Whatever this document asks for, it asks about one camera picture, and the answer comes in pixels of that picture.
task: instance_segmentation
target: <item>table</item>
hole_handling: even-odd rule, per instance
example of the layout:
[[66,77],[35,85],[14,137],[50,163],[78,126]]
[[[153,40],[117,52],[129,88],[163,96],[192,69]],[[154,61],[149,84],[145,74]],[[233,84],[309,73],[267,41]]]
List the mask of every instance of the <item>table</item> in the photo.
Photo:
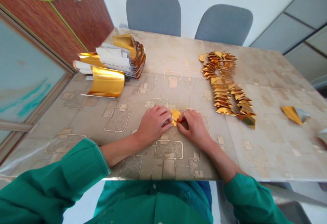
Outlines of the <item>table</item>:
[[[141,79],[126,79],[119,98],[85,97],[80,93],[87,93],[92,81],[77,74],[0,168],[3,178],[60,160],[85,136],[99,145],[124,138],[138,129],[148,108],[161,105],[201,113],[212,139],[258,181],[327,181],[327,150],[315,138],[327,127],[327,103],[279,52],[120,28],[105,42],[125,33],[145,47]],[[256,130],[235,116],[215,112],[213,91],[198,57],[217,50],[238,58],[234,80],[253,100]],[[312,119],[297,125],[281,106],[302,108]],[[173,127],[118,163],[108,179],[220,178],[205,153]]]

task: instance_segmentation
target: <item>green sleeve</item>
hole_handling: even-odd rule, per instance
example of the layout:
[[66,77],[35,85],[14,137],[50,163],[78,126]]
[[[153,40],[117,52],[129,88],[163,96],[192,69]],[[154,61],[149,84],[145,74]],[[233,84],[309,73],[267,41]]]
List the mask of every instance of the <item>green sleeve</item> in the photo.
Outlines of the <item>green sleeve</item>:
[[85,138],[61,161],[27,171],[0,191],[3,223],[62,223],[64,211],[111,171],[100,148]]
[[240,223],[291,223],[275,204],[270,190],[252,177],[237,174],[224,186],[224,193]]

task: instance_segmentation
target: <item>chair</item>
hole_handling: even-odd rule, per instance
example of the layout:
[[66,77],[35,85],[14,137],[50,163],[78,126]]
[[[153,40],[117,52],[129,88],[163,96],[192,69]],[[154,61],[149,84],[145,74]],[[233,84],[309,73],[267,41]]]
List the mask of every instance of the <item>chair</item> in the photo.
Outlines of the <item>chair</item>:
[[202,16],[195,39],[242,46],[252,22],[251,11],[227,4],[216,4]]
[[181,36],[181,6],[178,0],[127,0],[128,28]]

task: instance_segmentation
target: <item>stack of paper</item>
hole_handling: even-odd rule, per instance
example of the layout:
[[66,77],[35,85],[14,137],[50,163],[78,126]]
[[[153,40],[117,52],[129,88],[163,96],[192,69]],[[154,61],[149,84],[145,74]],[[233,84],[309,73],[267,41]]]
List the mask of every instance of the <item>stack of paper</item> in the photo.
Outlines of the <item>stack of paper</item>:
[[145,64],[144,47],[131,34],[113,36],[114,45],[103,43],[93,53],[80,53],[74,67],[81,73],[92,74],[91,66],[124,72],[129,78],[140,79]]

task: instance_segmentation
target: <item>folded gold paper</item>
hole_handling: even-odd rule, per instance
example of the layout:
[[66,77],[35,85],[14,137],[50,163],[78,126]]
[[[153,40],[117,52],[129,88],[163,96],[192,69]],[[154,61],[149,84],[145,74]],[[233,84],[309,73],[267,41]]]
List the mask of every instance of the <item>folded gold paper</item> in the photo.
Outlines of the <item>folded gold paper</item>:
[[251,129],[255,130],[255,119],[251,116],[236,114],[239,120],[249,126]]
[[80,58],[81,62],[93,65],[93,66],[98,66],[98,67],[103,67],[107,68],[101,61],[100,61],[100,56],[96,52],[91,52],[91,53],[80,53],[77,54]]
[[112,38],[113,38],[113,44],[115,46],[119,46],[119,47],[128,49],[130,57],[132,59],[135,59],[135,57],[136,57],[135,41],[130,33],[124,34],[124,35],[119,35],[119,36],[113,36]]
[[178,118],[180,117],[181,113],[177,109],[170,110],[171,111],[171,116],[173,117],[172,123],[174,124],[174,127],[177,126],[178,123]]
[[88,95],[119,97],[124,88],[124,73],[102,67],[91,66],[93,85]]
[[294,106],[282,107],[282,110],[289,119],[300,125],[303,125],[307,119],[311,118],[310,114],[306,111],[300,108],[295,108]]
[[208,54],[202,54],[202,55],[200,55],[200,57],[199,57],[200,62],[204,62],[205,59],[207,59],[207,56],[208,56]]
[[240,113],[237,116],[246,125],[255,129],[255,120],[253,117],[256,115],[251,109],[251,100],[233,80],[236,70],[236,57],[225,51],[214,51],[202,54],[199,60],[205,63],[207,58],[209,62],[203,65],[202,72],[207,79],[210,79],[211,86],[214,90],[214,105],[217,107],[216,112],[235,115],[232,110],[233,105],[229,100],[231,95],[234,95],[233,97],[237,104],[236,111]]

